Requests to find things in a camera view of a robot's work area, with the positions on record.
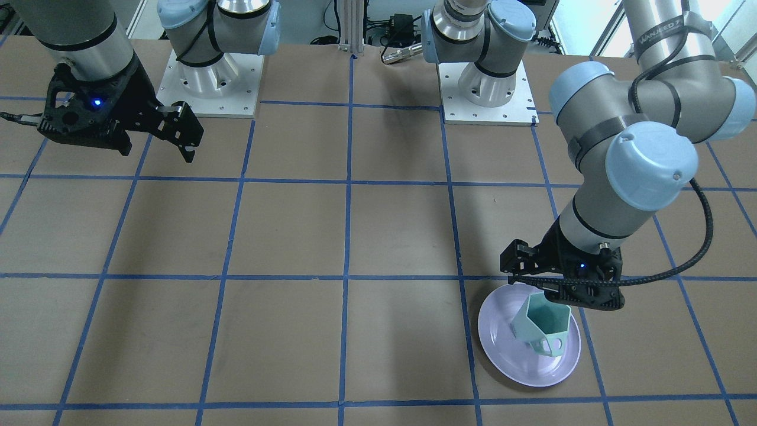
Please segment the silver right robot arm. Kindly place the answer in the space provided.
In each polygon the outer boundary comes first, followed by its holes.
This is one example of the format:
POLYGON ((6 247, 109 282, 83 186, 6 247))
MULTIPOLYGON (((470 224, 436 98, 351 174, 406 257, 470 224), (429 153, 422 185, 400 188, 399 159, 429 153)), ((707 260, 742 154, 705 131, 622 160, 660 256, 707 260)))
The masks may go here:
MULTIPOLYGON (((172 143, 191 163, 205 130, 192 106, 164 104, 108 1, 12 1, 14 11, 55 60, 43 112, 2 117, 49 140, 127 156, 130 131, 172 143)), ((197 98, 236 84, 232 54, 270 56, 280 40, 277 1, 160 1, 182 83, 197 98)))

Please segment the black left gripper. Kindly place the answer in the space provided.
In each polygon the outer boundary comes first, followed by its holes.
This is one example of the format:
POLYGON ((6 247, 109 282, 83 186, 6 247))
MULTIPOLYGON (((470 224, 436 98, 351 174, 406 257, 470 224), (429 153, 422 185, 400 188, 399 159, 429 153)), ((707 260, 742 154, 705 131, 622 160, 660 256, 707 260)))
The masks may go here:
POLYGON ((597 234, 581 219, 560 216, 535 247, 513 240, 500 254, 500 271, 511 273, 509 283, 518 280, 543 289, 551 302, 603 311, 622 308, 625 297, 617 281, 626 229, 612 226, 609 234, 597 234))

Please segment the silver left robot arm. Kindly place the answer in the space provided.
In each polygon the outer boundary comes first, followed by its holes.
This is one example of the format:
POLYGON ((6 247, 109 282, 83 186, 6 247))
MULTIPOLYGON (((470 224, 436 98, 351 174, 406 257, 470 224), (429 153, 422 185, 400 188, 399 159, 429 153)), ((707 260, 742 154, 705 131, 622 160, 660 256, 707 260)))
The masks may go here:
POLYGON ((755 92, 723 76, 713 27, 695 1, 624 1, 640 74, 617 80, 589 60, 563 71, 549 91, 556 125, 583 183, 537 246, 513 240, 500 254, 510 284, 551 302, 603 311, 622 308, 622 286, 651 283, 697 264, 713 219, 695 181, 695 144, 735 137, 755 114, 755 92), (622 278, 621 245, 687 184, 703 206, 702 246, 665 272, 622 278))

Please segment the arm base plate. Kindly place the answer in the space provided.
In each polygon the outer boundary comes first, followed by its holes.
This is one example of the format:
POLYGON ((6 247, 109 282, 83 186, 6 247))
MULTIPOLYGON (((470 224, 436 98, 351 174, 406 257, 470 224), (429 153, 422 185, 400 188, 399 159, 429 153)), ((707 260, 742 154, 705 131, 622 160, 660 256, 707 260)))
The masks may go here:
POLYGON ((444 122, 532 126, 539 123, 524 64, 505 78, 484 75, 473 63, 437 65, 444 122))
POLYGON ((176 53, 172 52, 157 99, 165 105, 184 101, 198 118, 252 119, 256 114, 266 58, 225 53, 216 64, 189 67, 178 62, 176 53))

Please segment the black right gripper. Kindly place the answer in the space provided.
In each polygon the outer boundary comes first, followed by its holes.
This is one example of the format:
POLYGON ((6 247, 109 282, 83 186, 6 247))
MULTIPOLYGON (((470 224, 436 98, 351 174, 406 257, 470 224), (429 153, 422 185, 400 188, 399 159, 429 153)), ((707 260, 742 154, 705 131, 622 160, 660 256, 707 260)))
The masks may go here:
POLYGON ((87 82, 60 62, 48 85, 45 111, 37 130, 51 141, 130 153, 128 130, 151 133, 172 143, 186 163, 205 133, 191 105, 157 105, 154 86, 137 54, 124 70, 105 80, 87 82))

